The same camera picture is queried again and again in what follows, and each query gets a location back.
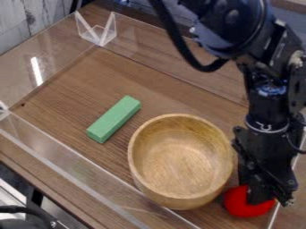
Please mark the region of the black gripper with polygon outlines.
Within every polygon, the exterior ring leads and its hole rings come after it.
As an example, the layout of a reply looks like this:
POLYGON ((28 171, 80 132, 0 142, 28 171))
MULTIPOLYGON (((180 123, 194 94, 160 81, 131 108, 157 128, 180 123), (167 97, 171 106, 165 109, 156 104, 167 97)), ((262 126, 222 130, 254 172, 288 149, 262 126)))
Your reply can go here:
POLYGON ((292 192, 299 187, 291 162, 302 154, 306 119, 296 114, 274 126, 247 115, 244 125, 232 128, 232 148, 238 153, 239 185, 248 186, 247 203, 259 205, 275 199, 282 207, 291 206, 292 192))

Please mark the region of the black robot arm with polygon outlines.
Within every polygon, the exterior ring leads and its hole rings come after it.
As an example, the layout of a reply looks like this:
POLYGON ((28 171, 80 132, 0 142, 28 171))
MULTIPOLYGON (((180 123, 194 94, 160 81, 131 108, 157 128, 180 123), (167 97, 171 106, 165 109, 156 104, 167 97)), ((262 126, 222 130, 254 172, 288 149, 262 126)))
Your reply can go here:
POLYGON ((270 10, 267 0, 180 0, 194 14, 192 33, 215 56, 232 60, 243 74, 248 101, 244 126, 232 128, 239 184, 246 202, 294 202, 291 168, 306 117, 306 47, 270 10))

